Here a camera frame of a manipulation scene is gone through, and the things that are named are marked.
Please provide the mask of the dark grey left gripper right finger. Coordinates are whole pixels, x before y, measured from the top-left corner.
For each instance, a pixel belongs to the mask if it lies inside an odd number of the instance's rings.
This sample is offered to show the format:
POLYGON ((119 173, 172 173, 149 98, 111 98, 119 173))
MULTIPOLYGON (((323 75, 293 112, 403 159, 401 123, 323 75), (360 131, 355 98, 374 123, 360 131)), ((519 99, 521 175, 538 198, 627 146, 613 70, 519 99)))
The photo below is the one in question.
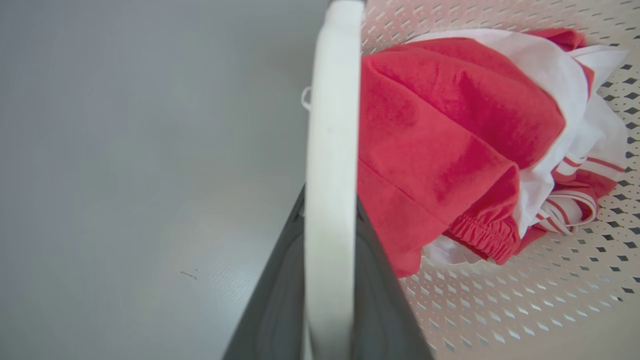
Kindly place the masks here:
POLYGON ((432 360, 361 200, 356 203, 354 360, 432 360))

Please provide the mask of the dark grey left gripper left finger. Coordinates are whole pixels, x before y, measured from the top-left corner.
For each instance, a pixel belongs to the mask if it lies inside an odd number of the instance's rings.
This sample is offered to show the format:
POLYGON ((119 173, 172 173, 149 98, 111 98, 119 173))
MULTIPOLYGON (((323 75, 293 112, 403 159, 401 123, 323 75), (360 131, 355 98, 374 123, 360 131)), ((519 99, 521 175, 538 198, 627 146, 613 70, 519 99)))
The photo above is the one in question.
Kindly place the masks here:
POLYGON ((302 189, 224 353, 224 360, 301 360, 304 332, 302 189))

